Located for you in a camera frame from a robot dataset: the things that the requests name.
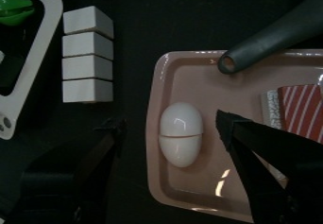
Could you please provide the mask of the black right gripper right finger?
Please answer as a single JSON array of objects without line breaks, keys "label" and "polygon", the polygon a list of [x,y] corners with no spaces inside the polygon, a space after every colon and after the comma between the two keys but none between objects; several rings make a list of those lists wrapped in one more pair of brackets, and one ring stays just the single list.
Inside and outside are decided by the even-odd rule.
[{"label": "black right gripper right finger", "polygon": [[219,111],[216,128],[255,224],[323,224],[323,145]]}]

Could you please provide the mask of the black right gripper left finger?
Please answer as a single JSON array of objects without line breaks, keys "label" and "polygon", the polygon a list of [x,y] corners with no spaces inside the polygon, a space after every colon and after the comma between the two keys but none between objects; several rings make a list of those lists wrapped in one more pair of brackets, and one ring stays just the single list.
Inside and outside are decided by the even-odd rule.
[{"label": "black right gripper left finger", "polygon": [[104,224],[105,191],[126,131],[127,121],[109,118],[32,161],[3,224]]}]

